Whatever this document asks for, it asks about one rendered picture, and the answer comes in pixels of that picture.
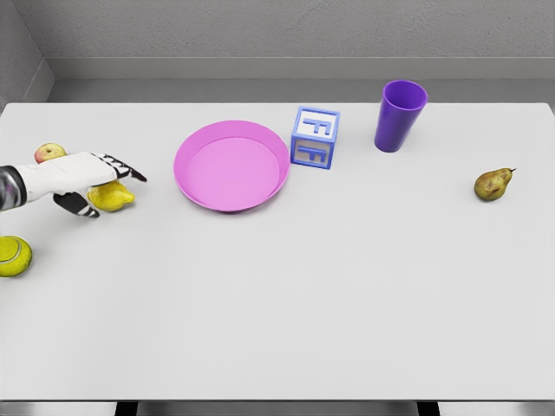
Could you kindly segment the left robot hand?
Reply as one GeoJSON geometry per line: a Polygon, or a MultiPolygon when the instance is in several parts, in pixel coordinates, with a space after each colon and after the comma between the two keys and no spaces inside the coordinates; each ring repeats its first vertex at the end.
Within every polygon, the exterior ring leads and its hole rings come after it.
{"type": "Polygon", "coordinates": [[[125,177],[147,181],[143,174],[106,153],[74,153],[43,162],[41,167],[51,175],[54,202],[84,218],[98,218],[100,213],[80,191],[125,177]]]}

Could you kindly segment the yellow lemon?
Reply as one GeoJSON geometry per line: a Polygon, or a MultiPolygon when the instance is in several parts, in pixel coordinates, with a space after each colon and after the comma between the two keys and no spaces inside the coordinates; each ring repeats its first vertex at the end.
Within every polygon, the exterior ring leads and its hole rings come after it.
{"type": "Polygon", "coordinates": [[[91,187],[88,200],[101,211],[114,212],[135,201],[135,196],[119,181],[91,187]]]}

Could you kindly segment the pink plate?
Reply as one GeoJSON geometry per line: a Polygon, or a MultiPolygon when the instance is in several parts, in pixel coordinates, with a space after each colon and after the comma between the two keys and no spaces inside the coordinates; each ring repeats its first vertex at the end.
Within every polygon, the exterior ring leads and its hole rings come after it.
{"type": "Polygon", "coordinates": [[[289,149],[268,127],[246,120],[204,126],[180,145],[173,175],[182,193],[215,211],[245,211],[272,198],[287,180],[289,149]]]}

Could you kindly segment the red yellow apple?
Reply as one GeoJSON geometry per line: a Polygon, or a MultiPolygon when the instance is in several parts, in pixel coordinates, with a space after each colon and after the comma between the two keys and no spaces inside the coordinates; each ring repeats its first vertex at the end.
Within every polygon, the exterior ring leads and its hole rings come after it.
{"type": "Polygon", "coordinates": [[[66,150],[56,143],[45,143],[39,146],[34,152],[34,159],[37,164],[45,161],[66,156],[66,150]]]}

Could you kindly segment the yellow tennis ball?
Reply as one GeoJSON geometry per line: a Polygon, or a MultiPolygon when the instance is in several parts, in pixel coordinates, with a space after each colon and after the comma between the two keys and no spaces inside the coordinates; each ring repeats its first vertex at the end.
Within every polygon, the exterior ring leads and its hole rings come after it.
{"type": "Polygon", "coordinates": [[[32,261],[30,245],[20,237],[0,237],[0,277],[13,277],[23,273],[32,261]]]}

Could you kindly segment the blue letter F block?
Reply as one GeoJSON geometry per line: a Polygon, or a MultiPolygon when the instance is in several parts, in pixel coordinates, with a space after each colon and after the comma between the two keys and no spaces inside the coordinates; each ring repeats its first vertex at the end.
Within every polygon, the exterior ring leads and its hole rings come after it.
{"type": "Polygon", "coordinates": [[[299,107],[291,133],[291,163],[329,170],[339,121],[337,111],[299,107]]]}

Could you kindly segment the purple cup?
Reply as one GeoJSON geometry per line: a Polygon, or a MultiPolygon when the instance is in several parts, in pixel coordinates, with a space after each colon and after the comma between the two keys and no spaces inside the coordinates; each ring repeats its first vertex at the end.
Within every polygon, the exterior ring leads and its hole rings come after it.
{"type": "Polygon", "coordinates": [[[428,93],[420,84],[409,80],[388,82],[382,89],[375,146],[385,153],[397,152],[427,103],[428,93]]]}

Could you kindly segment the brown green pear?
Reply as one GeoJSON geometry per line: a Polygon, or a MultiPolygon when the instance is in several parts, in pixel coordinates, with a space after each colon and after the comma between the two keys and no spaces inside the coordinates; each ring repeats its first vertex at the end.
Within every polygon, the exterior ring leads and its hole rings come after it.
{"type": "Polygon", "coordinates": [[[513,178],[514,171],[515,168],[500,168],[482,173],[474,182],[474,194],[486,202],[501,198],[513,178]]]}

